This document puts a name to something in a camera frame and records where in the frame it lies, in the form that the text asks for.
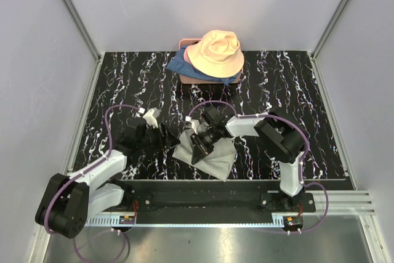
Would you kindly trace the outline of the grey cloth napkin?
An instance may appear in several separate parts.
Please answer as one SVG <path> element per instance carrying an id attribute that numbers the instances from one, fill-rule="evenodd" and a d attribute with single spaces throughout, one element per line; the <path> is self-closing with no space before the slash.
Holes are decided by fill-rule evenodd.
<path id="1" fill-rule="evenodd" d="M 220 139 L 214 144 L 214 150 L 196 164 L 191 163 L 192 147 L 189 136 L 191 130 L 186 130 L 179 136 L 180 143 L 175 147 L 173 157 L 189 166 L 199 169 L 218 180 L 225 182 L 235 162 L 236 148 L 231 139 Z"/>

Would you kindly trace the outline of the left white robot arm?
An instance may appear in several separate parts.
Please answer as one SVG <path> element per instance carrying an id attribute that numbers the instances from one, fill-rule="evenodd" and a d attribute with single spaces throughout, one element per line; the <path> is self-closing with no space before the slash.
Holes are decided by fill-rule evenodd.
<path id="1" fill-rule="evenodd" d="M 180 143 L 164 123 L 150 126 L 135 119 L 112 150 L 70 175 L 53 175 L 45 189 L 34 220 L 49 233 L 74 238 L 88 219 L 108 208 L 127 211 L 133 196 L 112 178 L 127 166 L 127 159 L 144 149 L 153 152 L 174 148 Z"/>

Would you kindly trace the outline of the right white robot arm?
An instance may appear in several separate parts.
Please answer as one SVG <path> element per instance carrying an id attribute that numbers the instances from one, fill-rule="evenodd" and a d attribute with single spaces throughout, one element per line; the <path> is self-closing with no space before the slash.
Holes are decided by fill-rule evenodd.
<path id="1" fill-rule="evenodd" d="M 303 190 L 303 180 L 300 164 L 309 151 L 309 142 L 306 132 L 293 117 L 281 109 L 254 115 L 224 115 L 209 107 L 202 118 L 207 124 L 206 130 L 187 136 L 191 144 L 192 164 L 213 154 L 215 144 L 222 139 L 258 137 L 263 147 L 279 161 L 280 206 L 291 212 L 301 205 L 299 194 Z"/>

